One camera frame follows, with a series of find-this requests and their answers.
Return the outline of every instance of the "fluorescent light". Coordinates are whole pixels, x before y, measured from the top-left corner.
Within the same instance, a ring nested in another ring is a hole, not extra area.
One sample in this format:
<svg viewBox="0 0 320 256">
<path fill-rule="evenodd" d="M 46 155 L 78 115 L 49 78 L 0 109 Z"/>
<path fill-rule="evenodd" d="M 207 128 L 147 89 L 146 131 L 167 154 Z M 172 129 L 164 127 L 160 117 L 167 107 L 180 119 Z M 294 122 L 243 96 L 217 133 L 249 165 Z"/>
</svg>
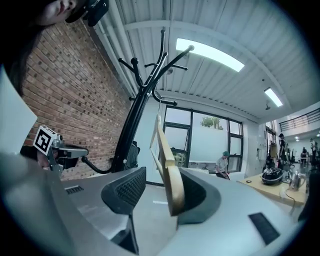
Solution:
<svg viewBox="0 0 320 256">
<path fill-rule="evenodd" d="M 194 46 L 194 50 L 191 51 L 191 53 L 198 54 L 198 55 L 207 57 L 209 59 L 212 59 L 214 61 L 220 62 L 237 72 L 239 72 L 245 66 L 240 61 L 224 53 L 223 51 L 220 51 L 206 44 L 187 40 L 187 39 L 178 38 L 176 40 L 175 49 L 179 51 L 184 51 L 190 45 Z"/>
<path fill-rule="evenodd" d="M 270 87 L 264 90 L 264 93 L 269 96 L 269 98 L 276 104 L 277 107 L 280 107 L 283 105 L 280 99 L 278 98 L 278 96 Z"/>
</svg>

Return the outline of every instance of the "wooden table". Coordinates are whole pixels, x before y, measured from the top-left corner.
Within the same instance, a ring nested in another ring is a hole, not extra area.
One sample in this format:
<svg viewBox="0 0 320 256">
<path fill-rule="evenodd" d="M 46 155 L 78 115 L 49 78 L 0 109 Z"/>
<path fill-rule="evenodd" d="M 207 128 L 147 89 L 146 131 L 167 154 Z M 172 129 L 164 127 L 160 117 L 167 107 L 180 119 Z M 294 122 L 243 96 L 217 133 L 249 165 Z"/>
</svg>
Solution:
<svg viewBox="0 0 320 256">
<path fill-rule="evenodd" d="M 240 182 L 242 184 L 245 184 L 249 187 L 254 188 L 256 191 L 260 192 L 267 198 L 270 198 L 271 200 L 277 201 L 279 203 L 286 204 L 288 206 L 292 206 L 295 200 L 295 206 L 302 206 L 306 202 L 306 189 L 307 185 L 305 182 L 302 187 L 299 188 L 298 191 L 292 191 L 292 190 L 287 190 L 289 188 L 289 184 L 287 183 L 278 183 L 276 185 L 265 185 L 262 180 L 261 180 L 261 174 L 245 178 L 242 180 L 238 180 L 237 182 Z M 280 196 L 282 188 L 284 188 L 286 191 L 286 194 L 293 199 L 289 198 L 286 195 L 283 195 L 282 197 Z"/>
</svg>

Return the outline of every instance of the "coat rack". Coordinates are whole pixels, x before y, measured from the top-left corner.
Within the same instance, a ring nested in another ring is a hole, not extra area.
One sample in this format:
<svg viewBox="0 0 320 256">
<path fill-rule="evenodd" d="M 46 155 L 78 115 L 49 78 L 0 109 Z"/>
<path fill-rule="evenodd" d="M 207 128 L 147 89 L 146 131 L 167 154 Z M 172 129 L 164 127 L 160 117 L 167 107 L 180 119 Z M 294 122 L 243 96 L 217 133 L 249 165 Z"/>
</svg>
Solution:
<svg viewBox="0 0 320 256">
<path fill-rule="evenodd" d="M 175 63 L 178 60 L 180 60 L 183 56 L 188 54 L 190 51 L 194 50 L 195 47 L 193 45 L 190 45 L 186 50 L 184 50 L 177 57 L 175 57 L 168 65 L 164 66 L 165 60 L 168 57 L 168 53 L 164 52 L 165 33 L 166 33 L 165 30 L 161 30 L 161 46 L 160 46 L 160 54 L 159 54 L 158 61 L 156 63 L 150 63 L 147 65 L 144 65 L 145 68 L 149 66 L 153 66 L 153 69 L 150 75 L 148 76 L 147 80 L 144 83 L 138 69 L 139 60 L 137 58 L 134 57 L 131 59 L 132 66 L 126 63 L 122 58 L 119 59 L 119 62 L 121 64 L 125 65 L 131 72 L 134 73 L 135 81 L 139 86 L 139 90 L 135 98 L 130 97 L 130 100 L 133 101 L 133 104 L 125 120 L 118 144 L 116 146 L 111 168 L 108 170 L 100 170 L 97 167 L 95 167 L 87 159 L 87 157 L 85 156 L 82 157 L 82 161 L 87 165 L 89 165 L 97 173 L 100 173 L 100 174 L 116 173 L 116 172 L 123 171 L 125 169 L 131 144 L 134 140 L 148 97 L 151 94 L 153 98 L 159 103 L 173 105 L 173 106 L 176 106 L 178 104 L 176 101 L 162 100 L 162 99 L 160 100 L 160 98 L 155 94 L 155 89 L 157 87 L 157 84 L 161 76 L 165 72 L 167 72 L 169 68 L 178 68 L 178 69 L 188 70 L 187 67 L 176 65 Z"/>
</svg>

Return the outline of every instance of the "ceiling beam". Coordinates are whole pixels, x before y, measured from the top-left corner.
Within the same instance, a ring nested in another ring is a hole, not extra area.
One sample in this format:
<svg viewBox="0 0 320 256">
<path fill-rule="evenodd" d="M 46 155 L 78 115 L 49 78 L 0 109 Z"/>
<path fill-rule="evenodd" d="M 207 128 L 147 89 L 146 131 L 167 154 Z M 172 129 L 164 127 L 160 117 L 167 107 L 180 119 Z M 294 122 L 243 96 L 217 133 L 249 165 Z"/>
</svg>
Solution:
<svg viewBox="0 0 320 256">
<path fill-rule="evenodd" d="M 272 81 L 273 83 L 273 85 L 271 85 L 272 90 L 277 94 L 277 96 L 284 103 L 284 105 L 286 105 L 290 110 L 292 109 L 283 88 L 281 87 L 276 77 L 267 68 L 267 66 L 260 59 L 258 59 L 251 51 L 249 51 L 243 45 L 234 41 L 233 39 L 231 39 L 229 36 L 225 34 L 219 33 L 215 30 L 212 30 L 204 26 L 199 26 L 197 24 L 182 22 L 182 21 L 175 21 L 175 20 L 147 20 L 147 21 L 126 24 L 123 27 L 126 31 L 134 30 L 134 29 L 150 28 L 150 27 L 179 28 L 179 29 L 190 30 L 198 33 L 203 33 L 208 36 L 214 37 L 218 40 L 221 40 L 222 42 L 236 48 L 237 50 L 245 54 L 251 61 L 253 61 L 258 67 L 260 67 Z"/>
<path fill-rule="evenodd" d="M 224 103 L 220 103 L 217 101 L 214 101 L 212 99 L 207 99 L 207 98 L 202 98 L 199 96 L 194 96 L 194 95 L 189 95 L 189 94 L 184 94 L 180 92 L 173 92 L 173 91 L 164 91 L 164 90 L 157 90 L 158 93 L 164 97 L 164 98 L 169 98 L 172 100 L 182 100 L 182 101 L 187 101 L 187 102 L 193 102 L 193 103 L 198 103 L 210 107 L 214 107 L 220 110 L 228 111 L 232 114 L 237 114 L 243 118 L 246 118 L 250 121 L 253 121 L 257 124 L 260 123 L 260 120 L 258 118 L 255 118 L 247 113 L 244 113 L 243 111 L 234 108 L 232 106 L 225 105 Z"/>
</svg>

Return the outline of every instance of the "floor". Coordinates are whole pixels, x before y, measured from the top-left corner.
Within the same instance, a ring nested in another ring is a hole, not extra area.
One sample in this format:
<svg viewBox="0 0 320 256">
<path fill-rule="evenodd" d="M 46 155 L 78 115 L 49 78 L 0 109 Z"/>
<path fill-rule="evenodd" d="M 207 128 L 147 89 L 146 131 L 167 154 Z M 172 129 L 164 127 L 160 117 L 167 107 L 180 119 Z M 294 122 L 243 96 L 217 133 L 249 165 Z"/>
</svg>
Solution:
<svg viewBox="0 0 320 256">
<path fill-rule="evenodd" d="M 176 233 L 177 218 L 171 217 L 164 187 L 146 185 L 133 210 L 133 223 L 140 256 L 155 256 Z"/>
</svg>

